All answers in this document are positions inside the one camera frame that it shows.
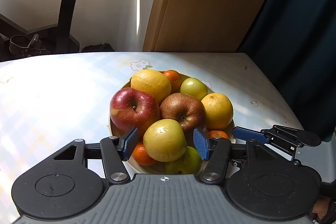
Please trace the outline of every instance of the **fruit bowl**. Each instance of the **fruit bowl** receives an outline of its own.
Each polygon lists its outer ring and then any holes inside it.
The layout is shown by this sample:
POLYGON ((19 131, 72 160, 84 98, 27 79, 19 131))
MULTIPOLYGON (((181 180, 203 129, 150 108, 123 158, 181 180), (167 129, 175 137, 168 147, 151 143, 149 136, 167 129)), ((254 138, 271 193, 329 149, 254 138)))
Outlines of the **fruit bowl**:
MULTIPOLYGON (((186 80, 187 78, 190 78, 192 76, 188 76, 188 75, 183 75, 180 74, 182 77, 182 81, 186 80)), ((131 82, 127 82, 123 87, 123 88, 130 88, 131 87, 131 82)), ((208 87, 208 94, 209 93, 214 93, 214 91, 208 87)), ((224 130, 228 135, 229 138, 231 140, 232 143, 236 143, 235 138, 232 136, 232 129, 234 128, 235 124, 234 121, 232 120, 232 122, 230 123, 230 125, 224 130)), ((109 130, 110 130, 110 135, 111 136, 117 136, 117 137, 121 137, 123 135, 123 133, 121 133, 113 124, 110 115, 109 115, 109 130)), ((192 136, 190 136, 190 138, 186 138, 187 140, 187 144, 188 146, 192 146, 194 147, 194 142, 192 139, 192 136)), ((206 167, 206 163, 207 162, 203 162, 202 163, 202 168, 201 170, 203 170, 206 167)), ((141 174, 165 174, 165 163, 164 162, 158 162, 156 164, 154 164, 153 166, 142 166, 140 164, 138 164, 133 156, 127 161, 127 164, 134 170, 135 173, 141 173, 141 174)))

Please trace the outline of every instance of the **brown apple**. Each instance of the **brown apple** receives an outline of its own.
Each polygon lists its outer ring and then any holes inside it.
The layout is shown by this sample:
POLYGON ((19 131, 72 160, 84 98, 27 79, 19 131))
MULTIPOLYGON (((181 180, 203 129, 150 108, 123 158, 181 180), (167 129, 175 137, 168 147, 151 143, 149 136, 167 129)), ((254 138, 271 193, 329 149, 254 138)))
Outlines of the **brown apple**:
POLYGON ((154 122, 160 120, 160 107, 155 98, 145 92, 123 88, 110 102, 111 120, 122 133, 137 127, 139 138, 154 122))
POLYGON ((205 108, 194 96, 173 93, 163 100, 160 111, 161 119, 178 121, 185 134, 192 133, 196 127, 205 127, 205 108))

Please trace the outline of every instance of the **floral tablecloth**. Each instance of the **floral tablecloth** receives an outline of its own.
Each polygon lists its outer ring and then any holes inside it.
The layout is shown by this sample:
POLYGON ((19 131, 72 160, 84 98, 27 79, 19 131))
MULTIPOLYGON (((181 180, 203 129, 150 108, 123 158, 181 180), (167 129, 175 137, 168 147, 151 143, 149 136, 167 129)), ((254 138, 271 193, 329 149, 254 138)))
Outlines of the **floral tablecloth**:
MULTIPOLYGON (((143 69, 177 70, 229 97, 236 126, 302 128, 266 76, 242 53, 100 52, 0 63, 0 224, 17 217, 14 180, 74 139, 109 135, 109 102, 143 69)), ((101 163, 89 168, 102 177, 101 163)))

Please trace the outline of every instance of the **yellow citrus fruit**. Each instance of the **yellow citrus fruit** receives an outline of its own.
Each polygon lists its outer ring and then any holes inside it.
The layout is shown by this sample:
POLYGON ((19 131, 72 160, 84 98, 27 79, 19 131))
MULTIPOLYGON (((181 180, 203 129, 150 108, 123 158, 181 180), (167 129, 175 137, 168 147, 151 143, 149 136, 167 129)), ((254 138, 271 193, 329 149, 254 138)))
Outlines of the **yellow citrus fruit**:
POLYGON ((233 118, 233 106, 228 97, 221 93, 210 93, 202 99, 207 115, 206 127, 209 130, 227 128, 233 118))
POLYGON ((159 104, 171 92, 171 84, 168 78, 161 72, 152 69, 145 69, 135 73, 131 78, 131 88, 152 95, 159 104))

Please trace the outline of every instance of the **blue gripper pad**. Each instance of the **blue gripper pad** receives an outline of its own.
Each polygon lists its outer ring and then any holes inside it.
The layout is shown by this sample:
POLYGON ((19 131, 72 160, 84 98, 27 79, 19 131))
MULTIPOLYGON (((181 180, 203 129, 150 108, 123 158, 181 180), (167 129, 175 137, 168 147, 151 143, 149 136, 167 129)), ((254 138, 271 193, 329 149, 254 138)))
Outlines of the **blue gripper pad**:
POLYGON ((209 160, 210 153, 209 153, 208 141, 206 138, 204 138, 202 133, 204 134, 203 130, 201 130, 200 128, 194 129, 194 145, 199 155, 201 156, 201 159, 209 160))
POLYGON ((139 134, 137 128, 131 128, 127 131, 119 140, 119 146, 122 149, 120 151, 120 158, 122 160, 128 160, 138 143, 139 134))
POLYGON ((242 127, 235 127, 232 130, 232 135, 236 138, 236 139, 241 139, 244 141, 247 140, 257 140, 263 144, 269 143, 269 140, 267 138, 265 138, 265 135, 258 132, 258 131, 254 131, 251 129, 247 129, 247 128, 242 128, 242 127))

